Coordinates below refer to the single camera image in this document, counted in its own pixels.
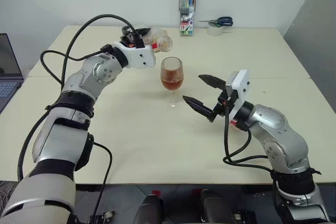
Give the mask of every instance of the white table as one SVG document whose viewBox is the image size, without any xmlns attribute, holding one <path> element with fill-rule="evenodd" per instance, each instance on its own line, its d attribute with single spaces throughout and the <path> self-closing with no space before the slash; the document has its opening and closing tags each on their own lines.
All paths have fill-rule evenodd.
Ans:
<svg viewBox="0 0 336 224">
<path fill-rule="evenodd" d="M 97 41 L 97 33 L 105 34 L 107 30 L 114 34 L 110 41 L 116 40 L 117 28 L 91 27 L 84 35 L 87 43 L 99 47 L 103 43 Z M 335 182 L 334 167 L 336 147 L 333 128 L 336 125 L 336 115 L 317 89 L 307 73 L 299 64 L 290 49 L 286 46 L 278 32 L 273 29 L 238 29 L 224 34 L 222 40 L 229 39 L 230 45 L 236 44 L 243 62 L 255 62 L 250 58 L 265 59 L 269 68 L 262 68 L 261 64 L 251 64 L 251 90 L 248 101 L 274 107 L 287 116 L 293 129 L 299 132 L 309 145 L 311 166 L 320 170 L 322 176 L 314 176 L 316 182 Z M 53 49 L 65 50 L 67 42 L 75 32 L 74 27 L 65 28 L 53 43 Z M 198 41 L 212 39 L 207 37 L 203 29 L 197 29 L 195 38 Z M 238 48 L 236 40 L 248 40 L 250 34 L 255 40 L 256 34 L 264 39 L 271 38 L 265 45 L 250 42 L 259 53 L 245 52 Z M 223 123 L 218 117 L 210 124 L 203 116 L 194 112 L 184 102 L 179 102 L 175 108 L 168 106 L 168 91 L 160 83 L 160 63 L 166 56 L 178 56 L 184 63 L 185 80 L 178 91 L 179 95 L 187 94 L 204 101 L 205 105 L 213 107 L 220 93 L 204 84 L 197 75 L 200 73 L 216 73 L 220 78 L 226 78 L 231 71 L 241 69 L 238 60 L 231 62 L 235 67 L 230 68 L 226 55 L 218 55 L 217 49 L 208 56 L 195 54 L 192 38 L 180 38 L 172 35 L 174 49 L 169 53 L 157 55 L 157 65 L 153 69 L 125 69 L 117 80 L 103 90 L 95 105 L 95 116 L 91 121 L 89 132 L 95 141 L 105 145 L 113 152 L 113 165 L 108 178 L 111 184 L 129 183 L 191 183 L 191 184 L 263 184 L 270 183 L 269 174 L 263 170 L 252 168 L 238 168 L 224 164 L 223 151 Z M 190 43 L 188 54 L 181 40 Z M 85 41 L 79 42 L 75 52 L 87 53 L 94 51 Z M 262 54 L 263 47 L 269 48 L 273 44 L 279 52 Z M 50 56 L 49 64 L 56 70 L 58 56 Z M 288 71 L 286 65 L 295 65 Z M 79 65 L 71 65 L 68 73 L 73 72 Z M 59 84 L 40 70 L 40 64 L 31 72 L 31 76 L 12 98 L 9 106 L 0 115 L 0 163 L 2 169 L 0 180 L 16 180 L 17 158 L 32 125 L 43 114 L 45 105 L 55 101 L 59 94 Z M 246 133 L 230 127 L 229 145 L 231 150 L 239 148 L 246 140 Z M 33 167 L 30 144 L 25 158 L 24 171 L 27 174 Z M 251 154 L 262 154 L 259 142 L 253 138 L 251 145 L 240 157 Z M 255 161 L 255 164 L 269 166 L 267 160 Z M 101 184 L 108 164 L 107 154 L 94 147 L 89 164 L 76 172 L 77 183 Z"/>
</svg>

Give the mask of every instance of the floor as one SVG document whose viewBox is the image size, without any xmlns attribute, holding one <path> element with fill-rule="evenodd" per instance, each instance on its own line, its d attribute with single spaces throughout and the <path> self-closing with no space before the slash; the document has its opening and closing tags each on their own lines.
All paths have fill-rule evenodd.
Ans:
<svg viewBox="0 0 336 224">
<path fill-rule="evenodd" d="M 281 224 L 272 204 L 271 192 L 246 194 L 243 185 L 109 185 L 102 196 L 98 213 L 114 210 L 110 223 L 132 224 L 142 200 L 157 190 L 164 201 L 164 224 L 199 222 L 198 196 L 204 188 L 225 196 L 232 210 L 254 211 L 259 224 Z M 335 217 L 336 186 L 322 185 L 320 189 L 329 216 Z M 80 221 L 86 222 L 92 214 L 97 197 L 98 192 L 76 192 L 75 214 Z"/>
</svg>

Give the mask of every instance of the robotic arm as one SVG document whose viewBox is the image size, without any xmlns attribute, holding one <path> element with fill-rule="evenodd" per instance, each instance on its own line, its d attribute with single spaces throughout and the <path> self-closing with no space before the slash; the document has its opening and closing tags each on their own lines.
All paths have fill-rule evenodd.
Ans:
<svg viewBox="0 0 336 224">
<path fill-rule="evenodd" d="M 79 223 L 73 172 L 85 166 L 93 146 L 88 133 L 93 106 L 104 87 L 128 68 L 151 68 L 151 46 L 128 47 L 125 39 L 107 45 L 105 53 L 86 59 L 71 75 L 47 117 L 33 147 L 37 163 L 13 192 L 0 219 L 5 223 Z"/>
<path fill-rule="evenodd" d="M 184 100 L 210 122 L 218 114 L 225 116 L 225 109 L 228 109 L 230 121 L 234 120 L 242 130 L 250 129 L 263 146 L 273 168 L 274 189 L 282 200 L 280 206 L 275 207 L 282 220 L 286 223 L 330 221 L 319 187 L 313 182 L 312 174 L 319 172 L 310 168 L 305 140 L 288 125 L 281 112 L 245 101 L 250 87 L 248 71 L 234 72 L 228 82 L 205 74 L 199 77 L 222 90 L 218 103 L 211 110 L 194 98 L 184 96 Z"/>
</svg>

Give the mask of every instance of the scissors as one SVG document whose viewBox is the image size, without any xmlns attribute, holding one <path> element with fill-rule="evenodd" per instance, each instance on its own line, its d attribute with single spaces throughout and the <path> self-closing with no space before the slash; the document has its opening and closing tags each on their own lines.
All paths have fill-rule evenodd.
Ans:
<svg viewBox="0 0 336 224">
<path fill-rule="evenodd" d="M 199 22 L 208 22 L 208 23 L 213 23 L 215 25 L 220 25 L 220 26 L 232 26 L 233 25 L 233 20 L 231 17 L 219 17 L 218 19 L 200 20 Z"/>
</svg>

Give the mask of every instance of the blue scissor handle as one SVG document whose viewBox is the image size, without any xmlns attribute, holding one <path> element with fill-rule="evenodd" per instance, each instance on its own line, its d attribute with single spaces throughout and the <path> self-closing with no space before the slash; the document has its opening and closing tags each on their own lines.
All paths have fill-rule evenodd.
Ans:
<svg viewBox="0 0 336 224">
<path fill-rule="evenodd" d="M 217 23 L 220 26 L 232 26 L 233 25 L 233 20 L 231 17 L 219 17 L 217 19 Z"/>
</svg>

